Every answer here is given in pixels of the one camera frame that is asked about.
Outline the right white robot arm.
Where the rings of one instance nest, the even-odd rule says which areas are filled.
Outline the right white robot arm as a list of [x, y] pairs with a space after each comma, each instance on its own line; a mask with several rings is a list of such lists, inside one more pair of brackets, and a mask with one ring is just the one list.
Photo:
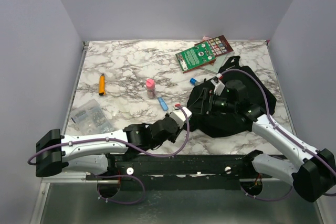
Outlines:
[[220, 77], [205, 82], [201, 93], [198, 128], [211, 137], [253, 132], [285, 155], [287, 161], [253, 151], [241, 165], [249, 178], [267, 174], [291, 185], [297, 194], [314, 202], [335, 186], [335, 159], [328, 149], [318, 150], [288, 132], [269, 113], [266, 94], [259, 83], [264, 105], [249, 100], [247, 86], [240, 80], [223, 83]]

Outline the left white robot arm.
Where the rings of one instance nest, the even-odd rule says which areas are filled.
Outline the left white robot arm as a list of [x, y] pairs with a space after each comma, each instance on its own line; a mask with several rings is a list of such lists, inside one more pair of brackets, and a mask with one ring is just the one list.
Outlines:
[[36, 143], [35, 162], [30, 159], [28, 163], [35, 166], [37, 177], [50, 177], [81, 157], [110, 153], [123, 155], [127, 161], [167, 140], [174, 142], [183, 126], [184, 120], [166, 116], [153, 124], [131, 124], [122, 130], [96, 135], [62, 135], [60, 129], [53, 129]]

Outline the black student backpack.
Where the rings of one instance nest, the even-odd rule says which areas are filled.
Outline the black student backpack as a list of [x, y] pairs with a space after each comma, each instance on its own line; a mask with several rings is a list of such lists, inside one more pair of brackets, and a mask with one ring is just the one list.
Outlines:
[[243, 131], [251, 131], [253, 122], [266, 113], [275, 112], [276, 97], [265, 87], [249, 66], [240, 66], [240, 56], [229, 57], [218, 71], [228, 69], [221, 82], [241, 81], [240, 91], [226, 89], [219, 95], [223, 98], [223, 110], [210, 114], [200, 114], [201, 92], [203, 88], [214, 90], [210, 80], [204, 80], [194, 86], [187, 101], [187, 108], [192, 112], [190, 131], [200, 130], [206, 135], [228, 137]]

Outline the blue cap glue stick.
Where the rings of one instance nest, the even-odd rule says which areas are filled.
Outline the blue cap glue stick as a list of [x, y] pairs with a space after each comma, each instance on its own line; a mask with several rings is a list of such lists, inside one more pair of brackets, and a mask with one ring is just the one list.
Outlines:
[[201, 84], [199, 81], [197, 81], [197, 80], [194, 79], [194, 78], [191, 78], [191, 79], [190, 79], [190, 83], [191, 83], [193, 86], [198, 86], [198, 85]]

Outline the pink cap small bottle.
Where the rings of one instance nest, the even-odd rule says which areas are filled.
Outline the pink cap small bottle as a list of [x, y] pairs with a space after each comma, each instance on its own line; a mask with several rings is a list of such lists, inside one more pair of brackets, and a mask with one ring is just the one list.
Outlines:
[[147, 79], [145, 82], [148, 98], [154, 99], [155, 94], [155, 81], [153, 79]]

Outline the blue transparent marker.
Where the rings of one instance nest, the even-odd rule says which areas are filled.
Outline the blue transparent marker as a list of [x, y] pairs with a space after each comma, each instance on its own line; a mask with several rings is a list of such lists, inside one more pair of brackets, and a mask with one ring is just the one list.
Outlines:
[[157, 100], [163, 111], [167, 111], [169, 109], [162, 97], [158, 97]]

